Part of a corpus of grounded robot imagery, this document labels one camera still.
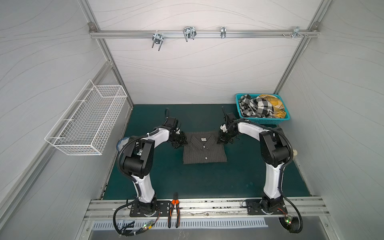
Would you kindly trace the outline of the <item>grey pinstriped long sleeve shirt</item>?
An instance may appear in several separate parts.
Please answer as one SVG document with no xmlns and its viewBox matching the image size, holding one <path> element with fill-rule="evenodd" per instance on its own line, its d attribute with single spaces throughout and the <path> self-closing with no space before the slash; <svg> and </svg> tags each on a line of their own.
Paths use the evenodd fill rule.
<svg viewBox="0 0 384 240">
<path fill-rule="evenodd" d="M 185 133 L 187 144 L 183 150 L 183 164 L 226 163 L 225 148 L 218 144 L 218 132 Z"/>
</svg>

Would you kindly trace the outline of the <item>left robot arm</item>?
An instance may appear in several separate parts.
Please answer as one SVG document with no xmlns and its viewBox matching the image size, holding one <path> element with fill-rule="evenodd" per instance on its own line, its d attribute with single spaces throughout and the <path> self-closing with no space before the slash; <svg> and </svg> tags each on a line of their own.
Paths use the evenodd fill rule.
<svg viewBox="0 0 384 240">
<path fill-rule="evenodd" d="M 123 138 L 117 143 L 117 167 L 129 178 L 137 192 L 138 206 L 147 212 L 154 212 L 157 197 L 152 187 L 150 171 L 153 167 L 155 148 L 171 143 L 173 148 L 187 144 L 187 138 L 180 130 L 179 120 L 166 117 L 165 122 L 142 136 Z"/>
</svg>

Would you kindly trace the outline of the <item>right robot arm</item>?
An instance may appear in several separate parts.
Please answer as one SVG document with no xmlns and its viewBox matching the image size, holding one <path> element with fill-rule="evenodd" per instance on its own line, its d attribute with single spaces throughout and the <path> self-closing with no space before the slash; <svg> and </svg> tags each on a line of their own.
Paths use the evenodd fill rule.
<svg viewBox="0 0 384 240">
<path fill-rule="evenodd" d="M 293 148 L 279 128 L 270 128 L 246 119 L 237 119 L 233 113 L 224 114 L 225 123 L 220 126 L 219 144 L 231 143 L 239 134 L 260 142 L 261 156 L 266 164 L 262 210 L 271 215 L 284 203 L 283 177 L 287 165 L 293 160 Z"/>
</svg>

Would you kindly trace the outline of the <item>black white checked shirt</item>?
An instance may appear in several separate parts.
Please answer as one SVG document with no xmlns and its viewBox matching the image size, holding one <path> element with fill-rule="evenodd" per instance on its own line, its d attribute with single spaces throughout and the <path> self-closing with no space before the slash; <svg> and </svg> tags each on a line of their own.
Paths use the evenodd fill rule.
<svg viewBox="0 0 384 240">
<path fill-rule="evenodd" d="M 249 118 L 270 118 L 274 113 L 274 107 L 266 97 L 267 95 L 254 98 L 250 95 L 241 96 L 238 100 L 241 115 Z"/>
</svg>

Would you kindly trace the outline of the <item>teal plastic basket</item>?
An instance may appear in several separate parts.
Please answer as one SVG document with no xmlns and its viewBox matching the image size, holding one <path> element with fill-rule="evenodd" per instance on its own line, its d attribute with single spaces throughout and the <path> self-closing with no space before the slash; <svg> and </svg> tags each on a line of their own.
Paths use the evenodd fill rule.
<svg viewBox="0 0 384 240">
<path fill-rule="evenodd" d="M 279 99 L 281 99 L 283 101 L 283 104 L 285 106 L 285 110 L 287 112 L 287 116 L 284 119 L 273 118 L 273 117 L 270 117 L 270 118 L 249 118 L 249 117 L 243 117 L 241 115 L 241 110 L 240 110 L 239 103 L 238 103 L 238 100 L 243 95 L 250 95 L 251 97 L 254 98 L 254 97 L 257 97 L 259 95 L 268 95 L 268 94 L 236 94 L 235 100 L 236 100 L 237 110 L 238 110 L 240 118 L 244 118 L 244 119 L 247 119 L 247 120 L 249 120 L 251 122 L 262 124 L 262 125 L 278 125 L 278 124 L 282 123 L 283 121 L 288 121 L 290 119 L 289 111 L 288 111 L 284 101 L 282 100 L 282 98 L 279 95 L 273 95 L 273 96 L 276 96 L 276 97 L 278 97 Z"/>
</svg>

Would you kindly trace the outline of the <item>yellow patterned shirt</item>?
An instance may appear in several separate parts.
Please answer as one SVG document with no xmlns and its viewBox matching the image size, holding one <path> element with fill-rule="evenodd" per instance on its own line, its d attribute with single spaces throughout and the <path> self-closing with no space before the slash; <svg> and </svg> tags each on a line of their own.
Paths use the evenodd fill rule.
<svg viewBox="0 0 384 240">
<path fill-rule="evenodd" d="M 285 106 L 281 99 L 273 95 L 259 95 L 259 97 L 262 100 L 268 101 L 272 105 L 273 111 L 270 113 L 270 116 L 279 119 L 284 119 L 287 116 Z"/>
</svg>

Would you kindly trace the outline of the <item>blue white ceramic plate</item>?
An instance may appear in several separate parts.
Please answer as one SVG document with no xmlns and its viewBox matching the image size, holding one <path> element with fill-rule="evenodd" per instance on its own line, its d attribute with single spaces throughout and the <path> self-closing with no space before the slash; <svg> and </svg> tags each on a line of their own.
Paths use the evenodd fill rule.
<svg viewBox="0 0 384 240">
<path fill-rule="evenodd" d="M 118 141 L 116 146 L 118 152 L 122 151 L 123 147 L 129 142 L 129 139 L 129 137 L 124 137 Z"/>
</svg>

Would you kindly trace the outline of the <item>orange black pliers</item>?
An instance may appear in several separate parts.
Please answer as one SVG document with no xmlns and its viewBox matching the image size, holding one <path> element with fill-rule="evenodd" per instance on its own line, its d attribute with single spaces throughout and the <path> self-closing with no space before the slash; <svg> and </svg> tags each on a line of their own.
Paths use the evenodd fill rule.
<svg viewBox="0 0 384 240">
<path fill-rule="evenodd" d="M 172 227 L 172 216 L 173 211 L 176 211 L 176 225 L 175 228 L 178 228 L 180 226 L 181 222 L 181 216 L 180 216 L 180 201 L 179 201 L 179 193 L 175 192 L 173 196 L 173 200 L 171 201 L 169 214 L 168 214 L 168 228 L 170 229 Z"/>
</svg>

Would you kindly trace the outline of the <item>metal clamp hook left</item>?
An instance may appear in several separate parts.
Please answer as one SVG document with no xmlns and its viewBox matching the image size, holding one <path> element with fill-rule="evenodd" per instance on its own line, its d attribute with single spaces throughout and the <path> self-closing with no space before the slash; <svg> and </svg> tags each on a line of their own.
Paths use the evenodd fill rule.
<svg viewBox="0 0 384 240">
<path fill-rule="evenodd" d="M 155 45 L 158 45 L 158 51 L 160 51 L 161 47 L 163 45 L 163 42 L 164 42 L 164 37 L 163 37 L 162 34 L 160 34 L 160 33 L 153 34 L 153 37 L 152 37 L 152 48 L 154 48 Z"/>
</svg>

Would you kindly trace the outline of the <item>metal clamp hook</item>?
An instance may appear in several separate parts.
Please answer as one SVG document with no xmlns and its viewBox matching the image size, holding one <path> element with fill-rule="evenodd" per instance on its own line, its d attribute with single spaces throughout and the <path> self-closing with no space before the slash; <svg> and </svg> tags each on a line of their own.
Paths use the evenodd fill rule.
<svg viewBox="0 0 384 240">
<path fill-rule="evenodd" d="M 154 48 L 155 45 L 158 45 L 158 51 L 160 51 L 161 47 L 163 45 L 163 42 L 164 42 L 164 37 L 163 37 L 162 34 L 160 34 L 160 33 L 153 34 L 153 37 L 152 37 L 152 48 Z"/>
<path fill-rule="evenodd" d="M 193 26 L 184 28 L 183 29 L 183 35 L 184 35 L 186 42 L 188 42 L 189 39 L 194 40 L 196 35 L 197 35 L 196 28 Z"/>
</svg>

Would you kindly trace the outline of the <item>metal clamp hook middle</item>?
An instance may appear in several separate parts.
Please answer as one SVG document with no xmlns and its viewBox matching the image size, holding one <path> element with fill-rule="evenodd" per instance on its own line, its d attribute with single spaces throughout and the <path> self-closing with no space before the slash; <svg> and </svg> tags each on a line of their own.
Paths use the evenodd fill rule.
<svg viewBox="0 0 384 240">
<path fill-rule="evenodd" d="M 196 28 L 193 26 L 184 28 L 183 29 L 183 35 L 184 35 L 186 42 L 188 42 L 189 39 L 194 40 L 196 35 L 197 35 Z"/>
</svg>

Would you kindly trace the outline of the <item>white slotted vent strip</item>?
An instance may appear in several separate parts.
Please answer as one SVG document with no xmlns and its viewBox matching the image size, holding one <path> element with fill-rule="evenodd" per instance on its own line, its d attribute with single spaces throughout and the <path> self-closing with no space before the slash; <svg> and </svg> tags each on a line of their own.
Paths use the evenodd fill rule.
<svg viewBox="0 0 384 240">
<path fill-rule="evenodd" d="M 138 230 L 150 220 L 119 220 L 119 229 L 134 223 L 133 228 L 128 230 Z M 172 220 L 172 227 L 175 229 L 176 220 Z M 245 229 L 245 228 L 268 228 L 264 218 L 223 218 L 223 219 L 181 219 L 179 229 Z M 168 230 L 168 220 L 159 219 L 153 226 L 154 230 Z M 113 221 L 94 221 L 93 231 L 114 231 Z"/>
</svg>

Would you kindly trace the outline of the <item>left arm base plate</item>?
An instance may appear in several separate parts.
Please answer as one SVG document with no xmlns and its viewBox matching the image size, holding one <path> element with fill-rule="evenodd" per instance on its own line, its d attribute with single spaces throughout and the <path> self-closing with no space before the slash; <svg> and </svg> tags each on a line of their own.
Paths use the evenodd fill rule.
<svg viewBox="0 0 384 240">
<path fill-rule="evenodd" d="M 170 201 L 152 201 L 151 203 L 137 202 L 131 205 L 130 217 L 167 217 L 169 215 L 170 206 Z"/>
</svg>

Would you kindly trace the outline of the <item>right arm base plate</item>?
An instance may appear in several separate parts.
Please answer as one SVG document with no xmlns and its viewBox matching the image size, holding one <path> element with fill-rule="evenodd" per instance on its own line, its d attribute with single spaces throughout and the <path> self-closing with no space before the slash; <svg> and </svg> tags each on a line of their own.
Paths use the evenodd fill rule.
<svg viewBox="0 0 384 240">
<path fill-rule="evenodd" d="M 287 208 L 282 198 L 278 199 L 246 199 L 245 208 L 248 215 L 284 215 Z"/>
</svg>

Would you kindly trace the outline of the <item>metal bracket hook right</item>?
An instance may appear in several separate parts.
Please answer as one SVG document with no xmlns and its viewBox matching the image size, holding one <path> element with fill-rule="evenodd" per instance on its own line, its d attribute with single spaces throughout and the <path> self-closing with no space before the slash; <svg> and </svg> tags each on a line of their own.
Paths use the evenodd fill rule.
<svg viewBox="0 0 384 240">
<path fill-rule="evenodd" d="M 293 31 L 290 34 L 282 34 L 284 38 L 290 38 L 290 39 L 295 39 L 295 38 L 308 38 L 309 35 L 306 33 L 302 33 L 299 27 L 296 27 L 293 29 Z"/>
</svg>

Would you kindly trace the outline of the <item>aluminium crossbar rail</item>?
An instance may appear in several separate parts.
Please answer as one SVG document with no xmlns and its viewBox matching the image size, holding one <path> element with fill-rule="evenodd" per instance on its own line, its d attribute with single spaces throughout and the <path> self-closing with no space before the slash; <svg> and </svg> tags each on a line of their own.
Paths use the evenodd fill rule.
<svg viewBox="0 0 384 240">
<path fill-rule="evenodd" d="M 229 30 L 225 39 L 248 38 L 284 38 L 282 34 L 290 34 L 293 30 Z M 195 39 L 221 39 L 221 30 L 196 30 Z M 317 38 L 321 32 L 301 30 L 308 34 L 308 38 Z M 160 33 L 164 39 L 183 39 L 182 30 L 158 30 L 158 31 L 95 31 L 90 32 L 93 39 L 151 39 L 153 34 Z"/>
</svg>

